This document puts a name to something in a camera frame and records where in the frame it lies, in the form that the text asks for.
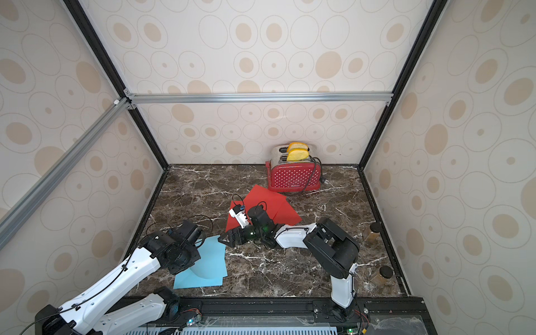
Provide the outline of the light blue paper sheet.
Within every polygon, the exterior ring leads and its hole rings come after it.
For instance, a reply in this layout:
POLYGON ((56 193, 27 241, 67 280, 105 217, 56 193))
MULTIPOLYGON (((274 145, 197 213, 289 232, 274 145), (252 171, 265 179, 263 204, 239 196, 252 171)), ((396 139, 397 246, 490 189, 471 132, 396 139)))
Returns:
POLYGON ((174 279, 174 289, 204 288, 221 286, 228 275, 225 251, 209 251, 190 269, 178 274, 174 279))

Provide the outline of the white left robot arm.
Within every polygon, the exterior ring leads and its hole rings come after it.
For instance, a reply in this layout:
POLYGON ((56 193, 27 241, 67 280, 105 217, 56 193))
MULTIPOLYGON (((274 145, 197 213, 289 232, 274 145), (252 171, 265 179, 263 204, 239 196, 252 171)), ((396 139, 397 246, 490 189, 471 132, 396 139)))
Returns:
POLYGON ((202 233, 152 233, 125 261, 60 307, 47 305, 35 316, 36 334, 124 334, 145 323, 180 316, 180 298, 169 288, 110 311, 138 283, 159 269, 178 274, 200 259, 202 233))

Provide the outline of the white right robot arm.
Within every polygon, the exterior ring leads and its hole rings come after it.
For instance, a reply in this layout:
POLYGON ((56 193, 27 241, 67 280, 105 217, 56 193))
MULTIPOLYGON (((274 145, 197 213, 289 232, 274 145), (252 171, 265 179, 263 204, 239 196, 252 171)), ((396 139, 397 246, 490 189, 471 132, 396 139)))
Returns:
POLYGON ((305 226, 275 224, 271 220, 265 225, 239 226, 222 234, 218 241, 231 248, 250 241, 259 242, 269 249, 306 248, 330 275, 333 303, 345 310, 355 305, 353 274, 360 247, 353 237, 328 217, 305 226))

